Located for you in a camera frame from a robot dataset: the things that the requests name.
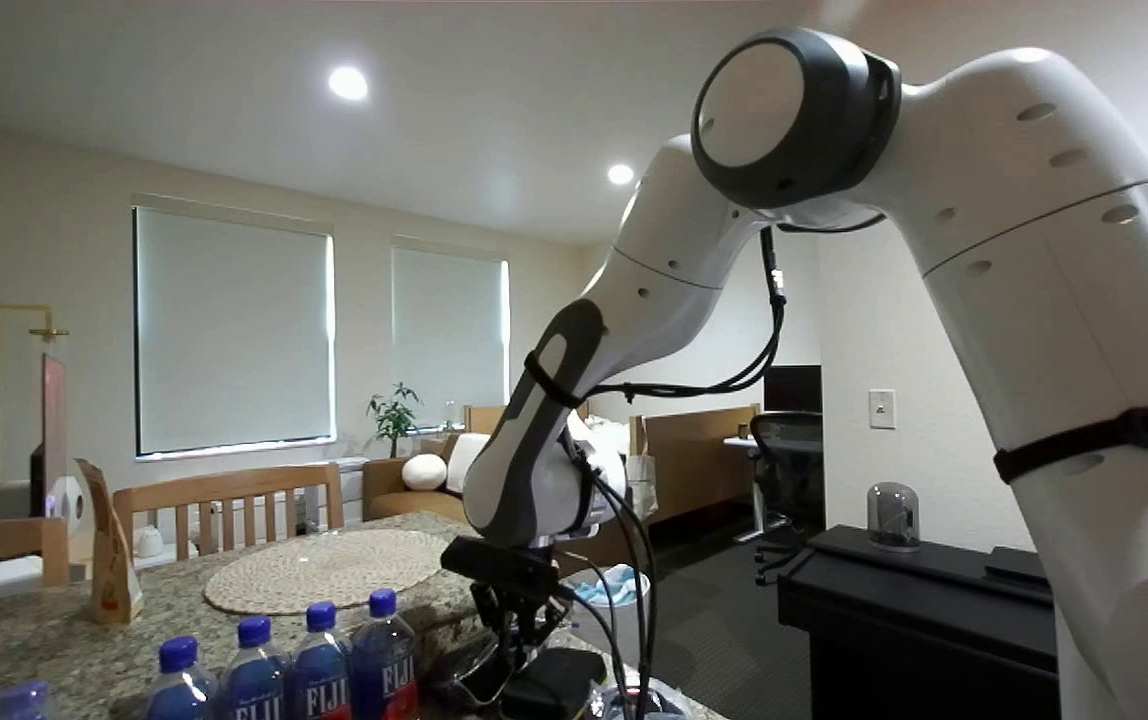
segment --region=black band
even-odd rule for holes
[[[599,472],[589,463],[589,452],[584,452],[584,445],[574,440],[574,430],[561,430],[561,445],[564,445],[564,454],[574,458],[577,478],[582,478],[582,506],[577,506],[577,519],[569,529],[584,529],[589,502],[592,502],[592,496],[599,488],[596,483]]]
[[[545,397],[561,400],[564,408],[582,408],[582,397],[574,397],[564,382],[558,382],[558,379],[537,363],[537,351],[524,357],[524,373],[532,375],[532,382],[545,388]]]
[[[1026,472],[1115,445],[1148,449],[1148,408],[1128,408],[1115,418],[1070,428],[1026,449],[997,452],[997,468],[1003,483],[1018,483]]]

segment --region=window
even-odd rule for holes
[[[187,202],[133,234],[137,454],[332,440],[332,234]]]
[[[419,397],[419,422],[508,397],[508,265],[487,253],[391,247],[398,379]]]

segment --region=black cable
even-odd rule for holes
[[[645,519],[625,502],[625,496],[616,488],[608,488],[599,474],[596,474],[596,488],[612,502],[612,514],[621,519],[629,566],[636,581],[636,636],[642,636],[642,702],[636,702],[636,715],[645,720],[647,697],[653,697],[647,683],[653,683],[653,648],[658,648],[658,588],[645,592],[645,581],[647,582],[658,581],[658,566],[653,566],[658,553],[653,553],[653,536],[647,536]]]
[[[608,619],[606,619],[606,610],[599,610],[592,598],[584,598],[584,595],[577,595],[577,592],[569,592],[569,595],[574,595],[574,602],[582,602],[582,608],[599,625],[599,630],[608,636],[608,661],[612,661],[616,693],[629,697],[616,630],[608,630]]]
[[[616,636],[616,595],[608,592],[612,582],[608,582],[608,576],[606,576],[606,566],[596,562],[596,566],[589,566],[589,572],[596,572],[596,581],[599,581],[599,588],[606,588],[606,595],[608,595],[608,625],[612,625],[612,636]]]
[[[740,373],[733,373],[728,379],[717,382],[596,382],[584,390],[589,397],[606,397],[606,390],[625,390],[625,400],[636,397],[726,397],[726,390],[745,390],[752,388],[775,361],[779,349],[779,323],[783,323],[783,287],[775,284],[775,247],[771,247],[771,228],[762,228],[762,266],[766,266],[766,287],[767,287],[767,312],[771,312],[771,328],[767,328],[767,342],[756,351],[756,361],[747,361]]]
[[[779,233],[817,233],[817,234],[843,234],[843,233],[864,233],[864,228],[878,228],[885,224],[888,217],[885,212],[873,212],[870,221],[857,221],[857,224],[828,224],[828,228],[817,228],[817,224],[775,224]]]

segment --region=blue bottle cap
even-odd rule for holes
[[[332,602],[332,598],[321,598],[321,602],[305,608],[305,627],[309,627],[309,630],[328,630],[328,627],[335,627],[335,602]]]
[[[0,720],[33,720],[46,715],[50,702],[50,683],[33,678],[33,683],[18,683],[0,697]]]
[[[162,673],[187,673],[199,661],[198,636],[172,636],[162,644]]]
[[[240,619],[240,648],[262,648],[267,644],[267,617],[244,617]]]
[[[377,588],[377,592],[368,595],[368,610],[371,610],[371,617],[391,617],[391,610],[402,610],[402,592]]]

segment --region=black cabinet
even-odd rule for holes
[[[779,572],[812,636],[812,715],[1057,720],[1051,592],[1027,553],[893,546],[820,530]]]

